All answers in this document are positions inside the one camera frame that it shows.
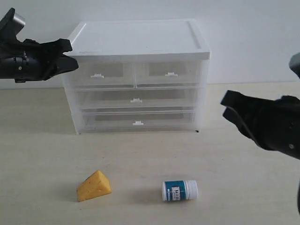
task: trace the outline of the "cheese wedge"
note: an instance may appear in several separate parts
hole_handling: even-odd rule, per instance
[[[82,202],[111,192],[108,178],[100,170],[97,170],[78,187],[77,197],[78,201]]]

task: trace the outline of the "white drawer handle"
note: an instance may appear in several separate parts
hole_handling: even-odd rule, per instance
[[[168,72],[167,74],[165,74],[165,76],[178,77],[178,74],[175,74],[174,72]]]
[[[93,76],[90,76],[91,78],[104,78],[101,74],[94,74]]]
[[[142,103],[143,100],[140,100],[139,98],[134,98],[130,101],[131,103]]]
[[[144,126],[144,123],[139,120],[139,121],[134,122],[132,125],[133,126]]]

